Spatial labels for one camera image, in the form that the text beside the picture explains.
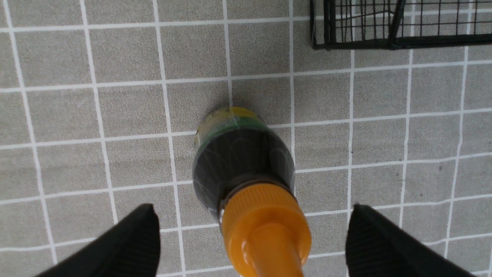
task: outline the orange bottle cap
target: orange bottle cap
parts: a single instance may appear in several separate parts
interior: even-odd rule
[[[311,234],[296,199],[282,187],[261,183],[237,192],[224,209],[222,234],[242,276],[303,276]]]

